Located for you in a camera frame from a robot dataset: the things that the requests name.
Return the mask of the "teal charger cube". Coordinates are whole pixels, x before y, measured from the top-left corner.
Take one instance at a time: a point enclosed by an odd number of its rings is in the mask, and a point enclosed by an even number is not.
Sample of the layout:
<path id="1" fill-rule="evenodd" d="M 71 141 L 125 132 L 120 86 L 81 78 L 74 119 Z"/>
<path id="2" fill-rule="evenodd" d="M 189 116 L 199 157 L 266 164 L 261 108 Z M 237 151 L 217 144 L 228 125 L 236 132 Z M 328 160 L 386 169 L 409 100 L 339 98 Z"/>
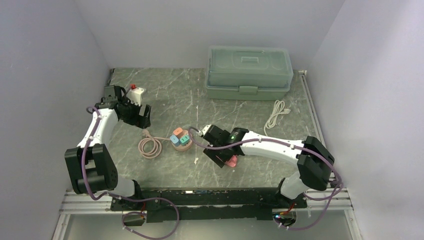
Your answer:
<path id="1" fill-rule="evenodd" d="M 192 144 L 190 136 L 186 133 L 179 138 L 181 146 L 189 146 Z"/>

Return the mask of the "orange charger cube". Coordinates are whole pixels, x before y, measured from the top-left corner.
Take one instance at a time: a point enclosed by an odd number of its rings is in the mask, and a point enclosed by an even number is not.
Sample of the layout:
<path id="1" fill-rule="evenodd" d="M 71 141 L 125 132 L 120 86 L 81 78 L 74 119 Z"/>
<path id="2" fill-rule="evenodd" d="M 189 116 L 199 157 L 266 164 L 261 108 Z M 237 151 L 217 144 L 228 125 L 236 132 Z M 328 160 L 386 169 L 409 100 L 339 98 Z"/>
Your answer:
<path id="1" fill-rule="evenodd" d="M 178 127 L 173 131 L 173 135 L 175 135 L 177 138 L 180 139 L 181 137 L 185 135 L 185 130 L 182 129 L 181 127 Z"/>

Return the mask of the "round pink socket hub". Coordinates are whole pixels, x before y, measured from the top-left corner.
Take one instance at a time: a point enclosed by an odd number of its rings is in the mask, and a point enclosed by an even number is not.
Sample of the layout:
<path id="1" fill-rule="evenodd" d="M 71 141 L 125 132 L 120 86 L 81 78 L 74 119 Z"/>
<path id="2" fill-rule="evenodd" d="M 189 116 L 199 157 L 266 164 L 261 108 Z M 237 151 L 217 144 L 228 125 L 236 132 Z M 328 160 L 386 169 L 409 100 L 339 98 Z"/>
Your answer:
<path id="1" fill-rule="evenodd" d="M 171 143 L 172 144 L 172 147 L 176 150 L 176 151 L 179 151 L 179 152 L 185 152 L 185 151 L 188 151 L 191 147 L 192 147 L 192 145 L 193 145 L 193 142 L 190 140 L 186 145 L 175 145 L 174 143 Z"/>

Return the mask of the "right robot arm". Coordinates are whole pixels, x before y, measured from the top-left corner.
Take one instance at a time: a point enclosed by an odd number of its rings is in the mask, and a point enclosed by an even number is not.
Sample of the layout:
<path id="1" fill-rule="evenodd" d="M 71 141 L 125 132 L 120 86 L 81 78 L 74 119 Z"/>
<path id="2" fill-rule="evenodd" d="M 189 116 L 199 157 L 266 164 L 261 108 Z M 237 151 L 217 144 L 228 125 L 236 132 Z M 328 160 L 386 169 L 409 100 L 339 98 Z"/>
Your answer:
<path id="1" fill-rule="evenodd" d="M 229 132 L 213 124 L 205 126 L 198 135 L 208 142 L 204 154 L 220 168 L 236 156 L 264 157 L 295 166 L 296 171 L 280 182 L 275 194 L 276 203 L 282 208 L 289 207 L 309 189 L 325 191 L 333 173 L 334 157 L 313 136 L 286 140 L 240 127 Z"/>

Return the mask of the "pink plug adapter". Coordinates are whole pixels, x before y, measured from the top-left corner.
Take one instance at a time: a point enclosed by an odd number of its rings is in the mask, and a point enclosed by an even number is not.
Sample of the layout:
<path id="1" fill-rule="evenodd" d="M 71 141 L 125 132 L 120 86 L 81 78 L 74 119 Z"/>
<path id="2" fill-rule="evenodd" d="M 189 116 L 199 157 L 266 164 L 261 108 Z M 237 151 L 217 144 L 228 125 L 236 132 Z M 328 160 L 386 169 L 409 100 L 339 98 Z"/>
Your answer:
<path id="1" fill-rule="evenodd" d="M 238 162 L 238 157 L 236 155 L 233 155 L 228 161 L 225 162 L 225 164 L 231 168 L 236 167 Z"/>

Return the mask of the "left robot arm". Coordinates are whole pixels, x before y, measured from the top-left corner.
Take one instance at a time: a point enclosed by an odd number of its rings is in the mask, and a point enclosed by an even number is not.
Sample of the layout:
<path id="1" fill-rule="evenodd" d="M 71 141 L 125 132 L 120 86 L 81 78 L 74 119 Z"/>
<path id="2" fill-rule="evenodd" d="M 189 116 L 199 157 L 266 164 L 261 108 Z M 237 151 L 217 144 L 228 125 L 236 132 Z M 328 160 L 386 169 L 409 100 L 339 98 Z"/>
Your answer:
<path id="1" fill-rule="evenodd" d="M 93 200 L 105 195 L 124 198 L 124 204 L 131 210 L 143 205 L 139 184 L 119 176 L 108 145 L 119 121 L 140 129 L 151 126 L 151 106 L 142 104 L 145 92 L 145 88 L 134 84 L 128 89 L 119 85 L 105 86 L 100 102 L 86 109 L 92 116 L 90 126 L 80 143 L 64 154 L 76 194 L 88 194 Z"/>

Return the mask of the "blue charger cube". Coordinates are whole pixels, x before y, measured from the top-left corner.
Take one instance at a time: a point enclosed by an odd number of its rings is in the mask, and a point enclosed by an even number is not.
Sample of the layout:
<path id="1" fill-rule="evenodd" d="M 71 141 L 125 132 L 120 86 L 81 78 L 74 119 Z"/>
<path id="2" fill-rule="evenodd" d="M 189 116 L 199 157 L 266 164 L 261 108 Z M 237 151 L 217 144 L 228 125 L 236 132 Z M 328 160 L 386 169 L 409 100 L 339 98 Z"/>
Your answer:
<path id="1" fill-rule="evenodd" d="M 174 147 L 179 147 L 181 145 L 180 139 L 176 135 L 172 134 L 169 139 Z"/>

